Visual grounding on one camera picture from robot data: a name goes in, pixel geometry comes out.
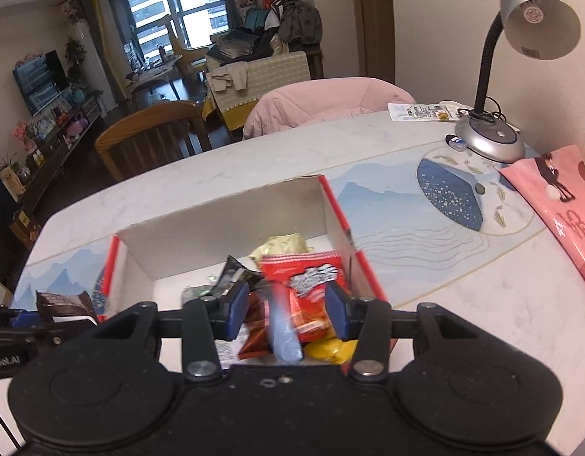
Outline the cream yellow snack bag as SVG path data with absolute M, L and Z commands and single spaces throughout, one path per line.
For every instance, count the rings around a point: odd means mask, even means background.
M 271 255 L 289 255 L 309 253 L 313 250 L 307 244 L 306 239 L 299 233 L 293 233 L 283 236 L 269 237 L 262 245 L 255 248 L 248 257 L 260 266 L 260 263 L 265 257 Z

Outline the red lion chips bag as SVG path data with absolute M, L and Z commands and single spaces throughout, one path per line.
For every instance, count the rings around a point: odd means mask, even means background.
M 335 335 L 327 310 L 327 284 L 335 282 L 345 291 L 348 282 L 337 251 L 268 255 L 260 263 L 266 280 L 275 285 L 284 299 L 292 325 L 302 343 L 311 343 Z

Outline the yellow minion lollipop card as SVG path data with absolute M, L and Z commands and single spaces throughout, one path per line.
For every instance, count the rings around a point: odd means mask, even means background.
M 348 363 L 355 352 L 357 341 L 342 341 L 338 338 L 326 338 L 305 345 L 305 356 L 332 364 Z

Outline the wall television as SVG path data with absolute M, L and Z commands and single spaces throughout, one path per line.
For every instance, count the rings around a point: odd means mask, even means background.
M 35 116 L 70 85 L 56 51 L 34 55 L 16 64 L 16 84 L 29 113 Z

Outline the green silver snack packet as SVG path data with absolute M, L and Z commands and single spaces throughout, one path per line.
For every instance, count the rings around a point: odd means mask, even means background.
M 187 302 L 193 299 L 201 299 L 204 296 L 213 296 L 213 288 L 218 282 L 218 277 L 210 275 L 207 277 L 207 281 L 201 285 L 186 286 L 181 292 L 181 306 L 184 306 Z

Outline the copper foil snack bag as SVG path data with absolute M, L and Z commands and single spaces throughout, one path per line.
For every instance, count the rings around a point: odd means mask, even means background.
M 271 353 L 269 340 L 269 300 L 260 291 L 249 295 L 249 308 L 244 320 L 247 339 L 238 352 L 238 359 L 267 356 Z

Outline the light blue snack packet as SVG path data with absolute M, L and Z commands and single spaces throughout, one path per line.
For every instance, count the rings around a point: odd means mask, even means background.
M 291 319 L 287 288 L 282 283 L 271 281 L 268 302 L 268 335 L 273 353 L 279 363 L 295 366 L 304 354 Z

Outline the wooden dining chair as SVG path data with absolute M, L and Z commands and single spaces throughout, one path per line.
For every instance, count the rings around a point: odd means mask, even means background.
M 200 109 L 190 101 L 162 102 L 115 122 L 94 148 L 116 182 L 212 149 Z

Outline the white snack wrapper by lamp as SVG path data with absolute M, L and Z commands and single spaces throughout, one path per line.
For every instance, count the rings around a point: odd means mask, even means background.
M 434 104 L 388 103 L 387 110 L 394 122 L 458 122 L 469 107 L 455 101 Z

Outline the dark brown snack packet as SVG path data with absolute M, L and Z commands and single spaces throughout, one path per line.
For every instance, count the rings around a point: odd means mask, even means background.
M 43 323 L 89 320 L 98 324 L 97 314 L 87 291 L 75 295 L 36 293 L 36 311 Z

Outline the wooden door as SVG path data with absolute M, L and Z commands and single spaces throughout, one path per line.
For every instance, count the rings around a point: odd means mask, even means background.
M 352 0 L 361 76 L 395 83 L 393 0 Z

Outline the sofa with cream cover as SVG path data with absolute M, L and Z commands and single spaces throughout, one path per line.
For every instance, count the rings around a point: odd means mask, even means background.
M 323 79 L 322 31 L 319 11 L 306 0 L 275 0 L 267 10 L 249 10 L 242 27 L 209 47 L 203 118 L 217 116 L 234 132 L 269 92 Z

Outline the brown paper gift bag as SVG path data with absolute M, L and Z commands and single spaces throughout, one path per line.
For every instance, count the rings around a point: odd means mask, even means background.
M 23 208 L 18 209 L 14 213 L 9 228 L 28 250 L 33 248 L 41 232 L 40 223 L 33 217 L 33 215 L 28 214 Z

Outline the pink patterned bag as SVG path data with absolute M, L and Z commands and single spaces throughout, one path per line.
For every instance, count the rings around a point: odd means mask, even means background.
M 499 170 L 563 246 L 585 281 L 585 164 L 569 145 Z

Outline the black gold snack packet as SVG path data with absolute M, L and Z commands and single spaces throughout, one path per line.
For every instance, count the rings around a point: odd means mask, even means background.
M 233 256 L 227 257 L 225 266 L 218 277 L 218 282 L 213 288 L 216 299 L 227 295 L 230 289 L 237 283 L 247 283 L 250 287 L 262 281 L 263 275 L 259 271 L 251 270 Z

